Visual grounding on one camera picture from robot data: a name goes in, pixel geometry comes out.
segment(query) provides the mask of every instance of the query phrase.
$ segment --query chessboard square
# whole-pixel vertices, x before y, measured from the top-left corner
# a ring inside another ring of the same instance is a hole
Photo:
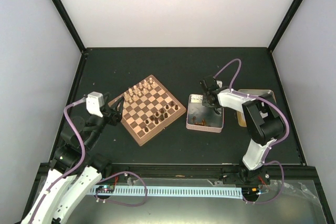
[[[158,97],[158,98],[157,98],[157,101],[158,101],[159,103],[161,103],[161,102],[163,101],[163,98],[162,98],[162,97]]]
[[[135,113],[136,113],[136,112],[135,112],[134,110],[131,110],[131,111],[129,112],[129,114],[130,114],[131,116],[133,116]]]
[[[133,118],[129,118],[129,119],[126,120],[126,122],[127,122],[128,124],[131,124],[131,123],[134,122],[134,119],[133,119]]]
[[[136,120],[136,119],[139,118],[139,115],[138,114],[134,114],[132,117],[133,117],[134,120]]]
[[[164,93],[165,93],[165,91],[164,91],[163,89],[161,89],[161,90],[158,92],[159,95],[163,95]]]
[[[138,116],[142,116],[142,115],[145,114],[145,112],[143,112],[142,110],[140,110],[137,114],[138,114]]]
[[[139,136],[139,137],[143,137],[143,136],[145,136],[145,135],[146,135],[146,133],[144,133],[143,130],[138,132],[138,136]]]
[[[131,117],[131,115],[130,115],[129,113],[125,113],[125,114],[123,115],[123,117],[125,118],[125,120],[127,120],[128,118]]]
[[[163,99],[166,99],[168,97],[168,94],[167,93],[164,93],[161,95]]]
[[[140,128],[140,126],[137,126],[133,130],[137,133],[137,132],[141,131],[141,128]]]
[[[150,124],[148,125],[148,128],[149,128],[150,130],[154,129],[154,128],[155,128],[155,124],[154,124],[154,123],[150,123]]]
[[[168,110],[168,113],[171,115],[171,114],[173,114],[175,112],[175,110],[173,110],[172,108],[170,108],[169,110]]]
[[[128,106],[128,107],[126,108],[126,111],[127,111],[127,112],[130,112],[131,110],[133,110],[133,108],[132,108],[131,106]]]
[[[134,108],[135,112],[139,112],[140,110],[141,110],[141,108],[139,108],[139,106]]]
[[[163,100],[162,102],[160,102],[160,104],[161,104],[162,106],[166,106],[166,105],[167,105],[167,102],[166,102],[165,100]]]
[[[149,111],[147,111],[147,112],[145,113],[145,115],[148,116],[148,117],[150,117],[151,115],[153,115],[153,112],[149,110]]]
[[[142,122],[141,118],[136,119],[137,124],[140,124]]]
[[[146,113],[148,110],[149,110],[149,109],[148,109],[148,107],[147,107],[147,106],[146,106],[146,107],[144,107],[144,108],[142,109],[142,111],[143,111],[144,113]]]
[[[135,127],[137,127],[137,125],[138,124],[136,122],[133,122],[133,123],[130,124],[130,126],[132,127],[132,129],[135,128]]]
[[[167,103],[171,102],[173,99],[171,97],[167,97],[166,99],[164,99]]]
[[[139,126],[143,129],[143,128],[146,127],[146,123],[145,123],[145,122],[142,122],[142,123],[139,124]]]

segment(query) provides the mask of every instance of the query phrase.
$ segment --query gray wall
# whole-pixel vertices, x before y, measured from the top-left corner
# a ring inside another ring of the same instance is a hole
[[[304,0],[274,55],[308,164],[336,218],[336,0]]]
[[[51,0],[0,0],[0,223],[20,220],[48,161],[80,52]]]

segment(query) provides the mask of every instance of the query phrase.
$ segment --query robotic arm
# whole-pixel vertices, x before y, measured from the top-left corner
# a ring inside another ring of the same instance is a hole
[[[109,93],[105,95],[97,92],[90,93],[86,98],[90,118],[87,121],[79,116],[71,118],[83,139],[86,151],[94,147],[107,124],[116,126],[122,119],[124,97],[112,106],[108,106],[107,102],[111,100],[109,96]],[[47,191],[47,188],[57,178],[72,169],[81,157],[78,139],[68,123],[63,128],[61,137],[64,143],[55,151],[44,187],[32,209],[22,220],[22,224],[65,224],[87,191],[102,177],[108,177],[112,172],[109,160],[99,154],[94,157],[86,154],[84,162],[76,171],[55,183],[51,190]]]
[[[201,81],[204,91],[203,106],[217,110],[218,108],[231,108],[244,114],[247,131],[251,137],[246,154],[241,160],[239,177],[243,183],[258,173],[267,155],[270,144],[285,131],[285,123],[281,116],[268,104],[253,97],[229,89],[220,88],[212,76]],[[270,94],[260,96],[275,104]]]

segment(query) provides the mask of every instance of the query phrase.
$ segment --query white vent strip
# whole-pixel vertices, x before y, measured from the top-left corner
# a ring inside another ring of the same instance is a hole
[[[88,195],[95,195],[94,186]],[[207,198],[235,198],[242,199],[241,188],[229,187],[174,187],[174,186],[148,186],[148,196],[161,197],[207,197]],[[98,193],[101,196],[144,196],[143,186],[116,186],[112,193]]]

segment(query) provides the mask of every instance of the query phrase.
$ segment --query wooden chessboard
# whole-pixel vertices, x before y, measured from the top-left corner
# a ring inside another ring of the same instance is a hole
[[[109,105],[125,96],[121,123],[142,146],[183,115],[186,109],[153,75],[135,86],[113,99]]]

